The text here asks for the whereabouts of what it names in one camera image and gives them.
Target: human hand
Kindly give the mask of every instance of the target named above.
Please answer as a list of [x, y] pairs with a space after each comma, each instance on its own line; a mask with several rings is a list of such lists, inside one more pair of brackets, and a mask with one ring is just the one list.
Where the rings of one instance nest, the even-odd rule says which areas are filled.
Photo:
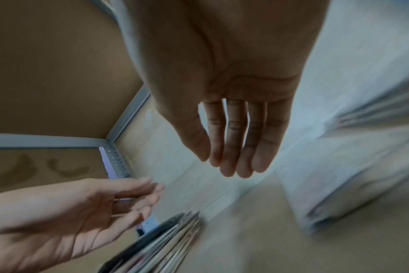
[[225, 176], [264, 172], [278, 152], [329, 0], [112, 3], [135, 67], [184, 145], [202, 161], [210, 156]]
[[116, 240], [163, 190], [150, 179], [84, 179], [1, 193], [0, 272], [38, 272]]

